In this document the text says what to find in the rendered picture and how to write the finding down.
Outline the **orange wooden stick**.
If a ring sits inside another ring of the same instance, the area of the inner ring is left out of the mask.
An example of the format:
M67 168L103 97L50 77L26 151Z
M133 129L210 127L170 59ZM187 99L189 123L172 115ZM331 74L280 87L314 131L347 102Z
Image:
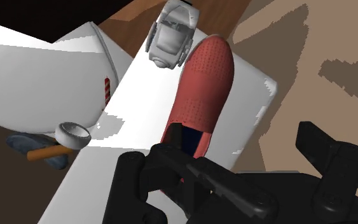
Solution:
M62 145L32 150L27 153L28 161L36 161L72 153L73 150Z

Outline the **flat blue grey object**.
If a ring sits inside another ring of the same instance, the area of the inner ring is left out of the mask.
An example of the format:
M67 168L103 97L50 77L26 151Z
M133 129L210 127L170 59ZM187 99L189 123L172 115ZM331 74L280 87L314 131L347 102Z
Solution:
M58 143L45 137L28 133L16 133L9 135L6 138L6 144L22 155L26 155L29 151L32 150L59 145ZM44 161L52 168L57 170L65 169L69 163L68 155L46 158Z

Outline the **red perforated slip-on shoe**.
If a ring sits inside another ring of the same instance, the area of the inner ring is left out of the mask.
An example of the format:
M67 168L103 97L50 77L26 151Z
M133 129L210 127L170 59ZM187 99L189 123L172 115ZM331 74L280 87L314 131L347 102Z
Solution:
M205 156L234 78L233 54L217 34L203 38L188 56L167 125L183 126L182 151Z

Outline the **small white round bowl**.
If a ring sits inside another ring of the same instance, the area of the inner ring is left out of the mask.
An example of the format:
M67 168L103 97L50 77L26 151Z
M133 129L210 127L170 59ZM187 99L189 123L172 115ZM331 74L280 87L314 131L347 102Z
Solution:
M88 145L92 136L90 132L80 124L63 122L55 129L55 139L66 148L81 150Z

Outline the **red white striped object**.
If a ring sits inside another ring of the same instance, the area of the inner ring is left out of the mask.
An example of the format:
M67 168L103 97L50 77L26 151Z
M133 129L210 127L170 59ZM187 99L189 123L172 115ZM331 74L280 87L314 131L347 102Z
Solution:
M105 84L105 103L106 105L108 104L110 98L111 98L111 86L110 86L110 79L108 77L105 78L104 80L104 84Z

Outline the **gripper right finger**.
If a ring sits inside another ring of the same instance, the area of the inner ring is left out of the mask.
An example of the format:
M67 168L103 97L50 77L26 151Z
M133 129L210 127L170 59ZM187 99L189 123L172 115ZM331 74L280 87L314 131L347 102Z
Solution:
M348 216L358 189L358 145L337 141L309 121L299 122L296 148L322 175L312 196L319 216Z

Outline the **grey white toy vehicle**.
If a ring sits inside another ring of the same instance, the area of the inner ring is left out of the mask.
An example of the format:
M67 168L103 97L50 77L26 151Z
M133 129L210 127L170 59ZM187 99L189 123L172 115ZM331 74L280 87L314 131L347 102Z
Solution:
M146 40L149 60L159 68L182 66L193 44L199 10L191 0L168 0Z

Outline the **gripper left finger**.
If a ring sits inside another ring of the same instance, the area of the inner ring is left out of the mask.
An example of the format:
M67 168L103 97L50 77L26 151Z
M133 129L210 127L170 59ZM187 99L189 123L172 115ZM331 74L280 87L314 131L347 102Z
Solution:
M166 214L146 202L161 190L185 213L185 224L273 224L276 198L205 157L182 151L182 125L173 123L164 142L121 154L102 224L169 224Z

